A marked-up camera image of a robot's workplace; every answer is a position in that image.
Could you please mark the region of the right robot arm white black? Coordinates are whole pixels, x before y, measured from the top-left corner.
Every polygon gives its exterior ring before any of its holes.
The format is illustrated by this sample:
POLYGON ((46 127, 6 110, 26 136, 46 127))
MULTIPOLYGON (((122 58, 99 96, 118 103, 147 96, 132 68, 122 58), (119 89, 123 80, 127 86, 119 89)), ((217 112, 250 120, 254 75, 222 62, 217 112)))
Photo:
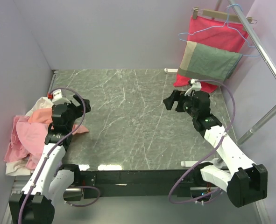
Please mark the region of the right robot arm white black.
POLYGON ((227 130, 211 113, 210 95, 203 91, 190 93, 174 90, 163 100, 167 110, 177 102, 176 112, 188 113, 197 132, 213 146, 214 153, 223 160, 227 171, 217 162, 196 162, 176 182, 178 185, 191 174, 194 183, 204 186, 207 183, 225 191, 231 203, 239 208, 267 197, 268 171, 262 164, 255 164, 248 158, 227 134, 227 130))

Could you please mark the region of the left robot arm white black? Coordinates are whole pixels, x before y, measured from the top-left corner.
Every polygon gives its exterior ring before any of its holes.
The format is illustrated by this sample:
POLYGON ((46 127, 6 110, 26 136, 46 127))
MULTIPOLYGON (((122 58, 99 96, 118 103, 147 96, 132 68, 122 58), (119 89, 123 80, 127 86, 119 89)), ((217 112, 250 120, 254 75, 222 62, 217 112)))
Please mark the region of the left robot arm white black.
POLYGON ((15 224, 50 224, 55 206, 64 202, 64 192, 69 187, 80 187, 82 176, 78 165, 60 165, 72 140, 80 128, 75 120, 84 118, 91 111, 90 101, 75 94, 76 106, 65 101, 51 108, 51 123, 43 136, 42 156, 27 184, 19 194, 9 200, 9 208, 15 224))

